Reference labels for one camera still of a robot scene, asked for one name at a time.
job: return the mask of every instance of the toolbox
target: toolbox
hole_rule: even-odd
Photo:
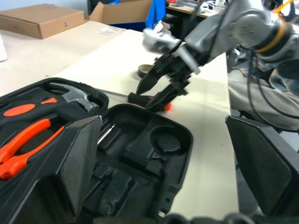
[[[64,127],[20,173],[0,179],[0,223],[86,224],[115,216],[161,219],[182,187],[192,135],[158,114],[129,104],[107,109],[104,93],[49,78],[0,98],[0,147],[36,122],[26,118],[1,126],[5,112],[19,105],[37,107],[53,98],[59,102],[69,91],[53,88],[52,83],[85,92],[97,107],[88,111],[78,100],[59,105],[51,112],[55,122],[18,150],[15,155],[30,152]]]

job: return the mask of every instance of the robotic arm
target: robotic arm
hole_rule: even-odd
[[[164,75],[170,79],[170,84],[147,104],[147,109],[158,111],[176,96],[187,94],[184,88],[192,72],[200,73],[198,66],[238,44],[254,51],[266,63],[275,63],[282,77],[298,79],[299,27],[265,9],[260,0],[234,0],[227,7],[227,11],[202,21],[175,52],[162,55],[140,81],[137,94],[150,90]],[[145,29],[143,34],[143,45],[149,51],[170,51],[179,42],[156,30]]]

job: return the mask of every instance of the table surface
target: table surface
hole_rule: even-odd
[[[134,91],[138,66],[152,64],[157,54],[143,48],[142,33],[99,34],[105,27],[90,21],[45,40],[1,31],[8,59],[0,63],[5,80],[0,95],[52,76],[124,94]],[[223,218],[238,211],[234,152],[225,125],[230,113],[225,55],[205,65],[190,81],[189,94],[176,98],[171,111],[161,114],[187,127],[194,138],[185,182],[171,211],[187,218]],[[167,84],[161,78],[149,94]],[[121,98],[109,99],[109,107],[125,103]]]
[[[174,10],[174,11],[178,11],[181,13],[186,13],[186,14],[192,14],[194,11],[193,7],[189,7],[189,6],[176,6],[175,4],[170,3],[168,7],[166,7],[170,10]],[[199,17],[203,17],[203,18],[207,18],[209,16],[212,15],[216,15],[217,13],[219,13],[221,10],[223,10],[224,8],[222,7],[217,7],[215,6],[213,10],[209,10],[208,12],[205,13],[197,13],[197,16]]]

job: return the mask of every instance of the screwdriver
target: screwdriver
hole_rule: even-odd
[[[153,98],[153,96],[141,96],[141,95],[138,95],[138,94],[135,94],[135,93],[130,93],[127,96],[125,94],[112,92],[112,91],[108,91],[108,90],[101,90],[101,89],[96,89],[96,90],[99,90],[99,91],[104,92],[104,93],[116,95],[116,96],[119,96],[119,97],[124,97],[124,98],[127,99],[128,103],[135,104],[135,105],[138,105],[138,106],[141,106],[141,107],[144,107],[144,108],[146,107],[147,103]],[[170,111],[171,107],[172,107],[172,104],[169,103],[168,105],[166,105],[166,107],[164,108],[163,111],[164,112]]]

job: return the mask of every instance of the gray cloth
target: gray cloth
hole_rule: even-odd
[[[231,108],[239,111],[246,111],[256,120],[259,120],[252,111],[247,96],[247,68],[248,63],[246,62],[228,74],[228,89]],[[262,79],[260,79],[260,82],[266,97],[276,108],[285,113],[299,116],[299,97],[288,91],[287,86],[290,82],[289,80],[281,78],[274,70],[269,78],[269,83]],[[259,91],[258,85],[256,84],[255,77],[252,77],[251,79],[250,90],[253,104],[265,120],[279,127],[299,129],[299,119],[283,116],[273,110],[267,102],[265,102]]]

